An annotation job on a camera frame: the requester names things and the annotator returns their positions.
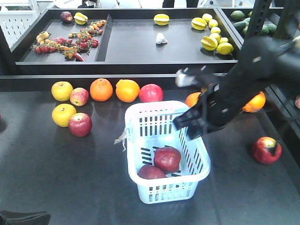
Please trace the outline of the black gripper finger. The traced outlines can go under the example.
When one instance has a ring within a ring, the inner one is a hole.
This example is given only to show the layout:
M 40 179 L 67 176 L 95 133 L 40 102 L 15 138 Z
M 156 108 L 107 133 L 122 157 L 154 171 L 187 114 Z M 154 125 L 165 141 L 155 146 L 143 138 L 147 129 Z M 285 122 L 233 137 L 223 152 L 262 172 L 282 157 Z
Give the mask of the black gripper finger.
M 48 225 L 51 215 L 45 211 L 32 213 L 17 213 L 2 210 L 1 225 Z

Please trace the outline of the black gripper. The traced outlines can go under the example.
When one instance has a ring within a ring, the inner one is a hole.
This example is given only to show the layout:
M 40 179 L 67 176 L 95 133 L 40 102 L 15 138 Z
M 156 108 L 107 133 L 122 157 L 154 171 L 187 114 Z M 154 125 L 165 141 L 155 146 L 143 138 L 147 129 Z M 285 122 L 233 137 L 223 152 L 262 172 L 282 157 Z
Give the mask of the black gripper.
M 206 88 L 199 97 L 197 109 L 188 109 L 173 120 L 177 129 L 187 127 L 190 140 L 222 129 L 244 104 L 240 84 L 231 74 L 197 75 L 196 80 L 198 86 Z

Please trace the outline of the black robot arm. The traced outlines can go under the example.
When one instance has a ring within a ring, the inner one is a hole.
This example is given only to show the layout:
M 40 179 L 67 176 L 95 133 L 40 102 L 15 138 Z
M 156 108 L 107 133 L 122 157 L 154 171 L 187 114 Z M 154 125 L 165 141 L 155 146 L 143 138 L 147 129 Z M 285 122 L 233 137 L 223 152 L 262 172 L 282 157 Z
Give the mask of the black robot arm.
M 271 84 L 289 90 L 300 85 L 300 42 L 267 37 L 246 40 L 238 62 L 221 78 L 212 69 L 185 68 L 176 73 L 176 85 L 206 88 L 197 103 L 173 120 L 190 139 L 221 130 L 260 91 Z

